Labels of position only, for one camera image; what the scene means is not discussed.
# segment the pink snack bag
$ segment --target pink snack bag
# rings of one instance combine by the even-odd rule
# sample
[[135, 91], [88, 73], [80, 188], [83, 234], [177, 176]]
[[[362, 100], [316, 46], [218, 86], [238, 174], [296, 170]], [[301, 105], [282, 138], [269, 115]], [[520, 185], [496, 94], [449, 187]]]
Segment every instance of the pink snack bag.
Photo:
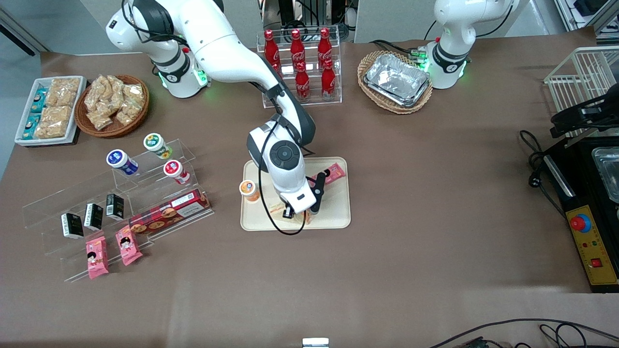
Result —
[[[337, 163], [333, 163], [329, 168], [327, 168], [326, 170], [329, 170], [329, 176], [327, 176], [324, 179], [324, 185], [327, 186], [328, 184], [332, 183], [333, 181], [336, 181], [339, 178], [343, 178], [346, 176], [346, 173], [344, 173], [344, 169], [342, 169], [342, 167], [340, 167], [339, 164]], [[316, 179], [316, 177], [318, 176], [318, 174], [312, 176], [312, 179]], [[312, 183], [310, 181], [309, 183], [310, 186], [314, 186], [314, 183]]]
[[123, 263], [125, 266], [142, 256], [142, 253], [137, 249], [135, 240], [136, 235], [131, 232], [129, 225], [121, 228], [116, 233], [118, 249], [120, 250], [120, 256], [123, 258]]
[[86, 257], [88, 258], [88, 276], [94, 279], [108, 270], [108, 251], [105, 237], [99, 237], [86, 242]]

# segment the red switch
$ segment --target red switch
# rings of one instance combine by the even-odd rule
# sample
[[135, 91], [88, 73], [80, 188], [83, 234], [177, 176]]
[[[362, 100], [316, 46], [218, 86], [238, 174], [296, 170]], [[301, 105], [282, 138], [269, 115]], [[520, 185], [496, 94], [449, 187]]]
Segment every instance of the red switch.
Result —
[[593, 268], [602, 267], [602, 260], [600, 260], [600, 259], [591, 259], [591, 266]]
[[584, 214], [578, 214], [569, 220], [569, 225], [582, 233], [587, 233], [591, 230], [591, 220]]

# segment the teal snack package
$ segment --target teal snack package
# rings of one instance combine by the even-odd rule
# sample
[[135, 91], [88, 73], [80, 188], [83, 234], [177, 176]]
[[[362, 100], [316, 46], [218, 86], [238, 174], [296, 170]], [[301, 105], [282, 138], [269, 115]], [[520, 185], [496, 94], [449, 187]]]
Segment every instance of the teal snack package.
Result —
[[35, 93], [35, 97], [32, 101], [32, 106], [30, 107], [30, 112], [32, 113], [41, 113], [43, 111], [43, 107], [45, 106], [45, 97], [47, 96], [47, 88], [39, 88]]
[[26, 120], [26, 126], [24, 127], [24, 133], [22, 135], [23, 140], [36, 139], [34, 134], [39, 121], [41, 121], [41, 114], [31, 113], [28, 115], [28, 119]]

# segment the yellow control panel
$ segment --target yellow control panel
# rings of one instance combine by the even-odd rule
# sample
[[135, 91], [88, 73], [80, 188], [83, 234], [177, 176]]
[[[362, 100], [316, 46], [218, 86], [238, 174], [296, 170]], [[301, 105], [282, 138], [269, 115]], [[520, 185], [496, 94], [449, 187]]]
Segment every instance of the yellow control panel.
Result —
[[591, 285], [617, 284], [617, 275], [600, 238], [589, 206], [565, 213]]

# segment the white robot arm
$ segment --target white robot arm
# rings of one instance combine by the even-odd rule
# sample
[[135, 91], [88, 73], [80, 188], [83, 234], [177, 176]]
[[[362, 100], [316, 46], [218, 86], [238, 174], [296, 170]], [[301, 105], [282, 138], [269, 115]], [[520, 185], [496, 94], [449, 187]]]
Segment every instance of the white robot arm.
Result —
[[[249, 133], [249, 153], [260, 170], [271, 174], [275, 190], [294, 212], [314, 205], [316, 198], [305, 177], [300, 150], [314, 138], [314, 121], [271, 66], [241, 44], [220, 7], [213, 0], [129, 0], [124, 6], [125, 14], [120, 10], [107, 26], [110, 40], [122, 50], [147, 53], [172, 82], [168, 89], [173, 95], [173, 89], [196, 88], [197, 79], [187, 71], [193, 59], [215, 80], [252, 82], [267, 94], [279, 113]], [[136, 32], [125, 19], [129, 9], [129, 20], [152, 33]], [[170, 39], [174, 33], [184, 36], [191, 54]], [[161, 41], [143, 42], [158, 35]]]
[[443, 26], [439, 42], [428, 44], [428, 73], [432, 87], [446, 89], [458, 80], [476, 35], [473, 24], [506, 16], [519, 0], [436, 0], [434, 15]]

